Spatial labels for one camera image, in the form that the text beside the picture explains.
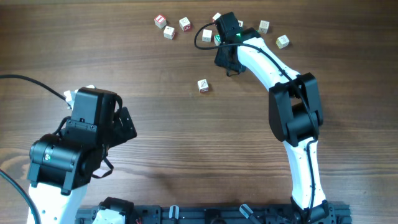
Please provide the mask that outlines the red Y letter block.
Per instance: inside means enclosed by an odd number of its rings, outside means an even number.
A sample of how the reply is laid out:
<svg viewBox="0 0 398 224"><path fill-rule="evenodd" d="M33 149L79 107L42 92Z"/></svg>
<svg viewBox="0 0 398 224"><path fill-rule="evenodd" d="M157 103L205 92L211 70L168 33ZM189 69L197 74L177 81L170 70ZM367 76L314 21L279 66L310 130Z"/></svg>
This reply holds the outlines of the red Y letter block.
<svg viewBox="0 0 398 224"><path fill-rule="evenodd" d="M207 92L209 90L209 85L206 79L197 81L198 89L200 93Z"/></svg>

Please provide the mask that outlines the green N letter block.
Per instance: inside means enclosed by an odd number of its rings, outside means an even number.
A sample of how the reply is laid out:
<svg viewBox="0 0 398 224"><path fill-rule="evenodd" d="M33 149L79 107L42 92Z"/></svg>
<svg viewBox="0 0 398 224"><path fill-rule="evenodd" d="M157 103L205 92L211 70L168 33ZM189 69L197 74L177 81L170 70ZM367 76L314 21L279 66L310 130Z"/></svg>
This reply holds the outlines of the green N letter block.
<svg viewBox="0 0 398 224"><path fill-rule="evenodd" d="M214 36L213 41L214 41L214 43L215 43L216 46L219 46L220 43L221 43L220 35L219 35L219 34L216 34L216 35Z"/></svg>

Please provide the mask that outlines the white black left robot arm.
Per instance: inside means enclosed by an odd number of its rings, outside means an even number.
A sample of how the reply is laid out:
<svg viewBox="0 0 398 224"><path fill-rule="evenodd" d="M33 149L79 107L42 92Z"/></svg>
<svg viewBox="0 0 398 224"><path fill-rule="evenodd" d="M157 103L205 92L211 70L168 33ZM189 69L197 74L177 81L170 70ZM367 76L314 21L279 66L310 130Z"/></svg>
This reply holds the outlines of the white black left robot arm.
<svg viewBox="0 0 398 224"><path fill-rule="evenodd" d="M63 94L72 109L55 132L30 151L28 223L73 223L108 151L137 136L128 109L115 92L93 85Z"/></svg>

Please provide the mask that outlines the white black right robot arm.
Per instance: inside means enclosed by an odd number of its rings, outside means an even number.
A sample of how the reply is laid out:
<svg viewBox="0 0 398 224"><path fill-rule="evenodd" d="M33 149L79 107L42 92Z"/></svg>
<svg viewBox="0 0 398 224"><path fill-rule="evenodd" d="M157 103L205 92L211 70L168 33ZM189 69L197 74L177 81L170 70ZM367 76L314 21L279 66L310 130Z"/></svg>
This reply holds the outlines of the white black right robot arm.
<svg viewBox="0 0 398 224"><path fill-rule="evenodd" d="M257 30L244 30L233 12L215 21L220 35L217 64L249 69L269 93L269 125L284 144L292 174L295 219L315 223L329 215L320 183L317 144L323 112L317 79L289 68L273 54Z"/></svg>

